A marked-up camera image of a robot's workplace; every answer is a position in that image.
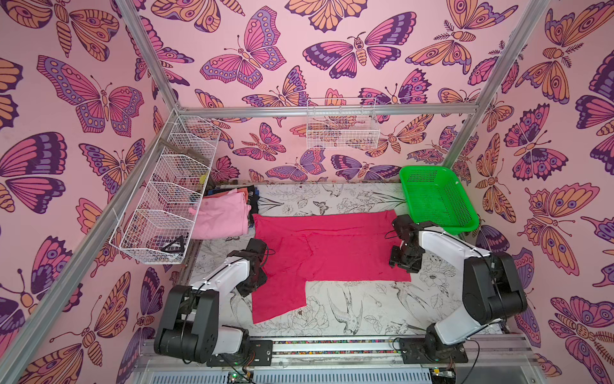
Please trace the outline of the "magenta t-shirt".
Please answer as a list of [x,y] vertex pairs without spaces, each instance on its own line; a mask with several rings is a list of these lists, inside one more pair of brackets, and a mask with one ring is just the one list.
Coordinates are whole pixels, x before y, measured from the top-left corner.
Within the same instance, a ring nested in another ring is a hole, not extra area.
[[252,295],[252,320],[269,321],[307,304],[308,282],[408,282],[389,264],[397,241],[394,211],[323,216],[254,217],[255,237],[272,252],[267,281]]

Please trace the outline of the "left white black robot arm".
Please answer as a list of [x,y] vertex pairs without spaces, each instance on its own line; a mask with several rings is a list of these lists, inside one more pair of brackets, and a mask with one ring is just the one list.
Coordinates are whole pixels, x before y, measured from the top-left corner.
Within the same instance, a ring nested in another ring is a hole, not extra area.
[[262,267],[268,247],[252,238],[246,249],[228,254],[214,272],[168,294],[153,350],[185,364],[219,363],[244,366],[255,358],[249,331],[221,323],[222,300],[232,292],[246,297],[266,284]]

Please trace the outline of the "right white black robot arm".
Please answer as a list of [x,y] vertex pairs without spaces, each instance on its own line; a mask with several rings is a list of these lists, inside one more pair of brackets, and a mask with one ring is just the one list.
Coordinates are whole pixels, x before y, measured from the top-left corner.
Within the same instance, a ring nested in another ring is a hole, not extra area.
[[419,272],[430,252],[462,273],[461,306],[429,325],[422,341],[398,339],[403,363],[467,363],[465,342],[528,308],[511,255],[473,246],[433,222],[416,223],[407,214],[396,217],[392,226],[401,244],[391,250],[391,267]]

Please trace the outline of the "folded light pink t-shirt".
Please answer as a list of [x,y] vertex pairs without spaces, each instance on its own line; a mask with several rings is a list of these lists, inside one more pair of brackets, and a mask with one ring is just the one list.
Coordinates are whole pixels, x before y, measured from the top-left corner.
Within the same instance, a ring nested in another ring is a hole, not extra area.
[[246,194],[238,190],[203,198],[198,210],[194,206],[188,212],[195,217],[193,239],[213,240],[248,233],[250,205]]

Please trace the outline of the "green plastic basket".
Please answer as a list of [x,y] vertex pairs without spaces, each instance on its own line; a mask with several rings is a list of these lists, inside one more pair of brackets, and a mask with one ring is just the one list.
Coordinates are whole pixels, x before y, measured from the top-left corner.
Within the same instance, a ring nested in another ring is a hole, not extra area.
[[433,222],[451,235],[471,232],[480,220],[456,174],[444,166],[405,166],[400,171],[409,216]]

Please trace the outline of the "black triangle object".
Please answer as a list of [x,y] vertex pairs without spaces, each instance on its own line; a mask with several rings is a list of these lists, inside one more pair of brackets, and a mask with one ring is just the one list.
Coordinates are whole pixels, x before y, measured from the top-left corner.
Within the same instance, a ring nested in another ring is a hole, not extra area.
[[166,254],[184,254],[185,253],[185,237],[180,235],[179,237],[167,243],[161,248],[161,252]]

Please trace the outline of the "right green circuit board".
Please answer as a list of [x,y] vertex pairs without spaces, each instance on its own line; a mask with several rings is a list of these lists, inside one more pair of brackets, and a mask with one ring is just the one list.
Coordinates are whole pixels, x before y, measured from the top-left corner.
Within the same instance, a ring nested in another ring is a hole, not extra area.
[[432,384],[455,384],[457,382],[454,370],[442,370],[433,368],[429,370]]

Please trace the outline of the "green circuit board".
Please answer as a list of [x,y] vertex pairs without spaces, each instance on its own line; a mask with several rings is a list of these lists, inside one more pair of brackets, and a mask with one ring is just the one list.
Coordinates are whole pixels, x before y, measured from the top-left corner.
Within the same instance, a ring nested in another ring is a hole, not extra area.
[[457,382],[454,370],[442,370],[433,368],[429,370],[432,384],[455,384]]
[[253,383],[254,374],[251,371],[247,372],[237,372],[233,371],[228,373],[227,383],[228,384],[247,384]]

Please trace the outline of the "left green circuit board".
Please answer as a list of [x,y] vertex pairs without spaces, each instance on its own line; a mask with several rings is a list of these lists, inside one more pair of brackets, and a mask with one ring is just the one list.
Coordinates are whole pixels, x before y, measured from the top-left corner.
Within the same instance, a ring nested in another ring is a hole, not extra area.
[[228,373],[227,383],[228,384],[247,384],[253,383],[254,374],[251,371],[247,372],[237,372],[233,371]]

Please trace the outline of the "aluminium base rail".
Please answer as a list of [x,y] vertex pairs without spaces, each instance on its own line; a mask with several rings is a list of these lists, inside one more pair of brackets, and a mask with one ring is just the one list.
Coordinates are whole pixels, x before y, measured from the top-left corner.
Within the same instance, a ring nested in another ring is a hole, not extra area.
[[454,370],[456,383],[546,383],[529,343],[511,334],[475,335],[465,343],[467,363],[405,364],[401,337],[255,338],[262,346],[244,366],[208,367],[155,355],[146,343],[132,383],[227,383],[228,373],[251,371],[253,383],[431,383],[429,370]]

